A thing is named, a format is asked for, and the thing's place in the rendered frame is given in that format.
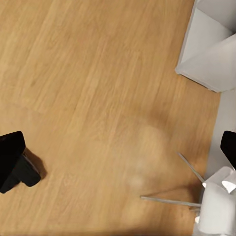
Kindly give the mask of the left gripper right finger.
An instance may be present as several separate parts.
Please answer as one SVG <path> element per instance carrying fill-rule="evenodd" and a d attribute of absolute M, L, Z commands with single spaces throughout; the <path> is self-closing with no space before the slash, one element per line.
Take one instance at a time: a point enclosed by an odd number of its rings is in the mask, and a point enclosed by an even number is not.
<path fill-rule="evenodd" d="M 224 131 L 220 147 L 236 171 L 236 133 Z"/>

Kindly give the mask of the digital camera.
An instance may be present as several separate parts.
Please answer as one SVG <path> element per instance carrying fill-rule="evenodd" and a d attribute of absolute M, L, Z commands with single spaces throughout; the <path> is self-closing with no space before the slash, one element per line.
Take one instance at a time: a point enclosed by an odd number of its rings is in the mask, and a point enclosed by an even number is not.
<path fill-rule="evenodd" d="M 4 186 L 0 190 L 0 193 L 6 193 L 16 184 L 20 183 L 20 181 L 24 182 L 27 186 L 36 185 L 41 180 L 41 176 L 40 171 L 23 153 Z"/>

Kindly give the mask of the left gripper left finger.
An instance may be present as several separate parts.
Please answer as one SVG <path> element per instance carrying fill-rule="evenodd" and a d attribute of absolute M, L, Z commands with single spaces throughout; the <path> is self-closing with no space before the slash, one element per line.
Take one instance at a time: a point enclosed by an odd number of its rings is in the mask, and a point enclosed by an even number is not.
<path fill-rule="evenodd" d="M 26 149 L 21 131 L 0 136 L 0 190 Z"/>

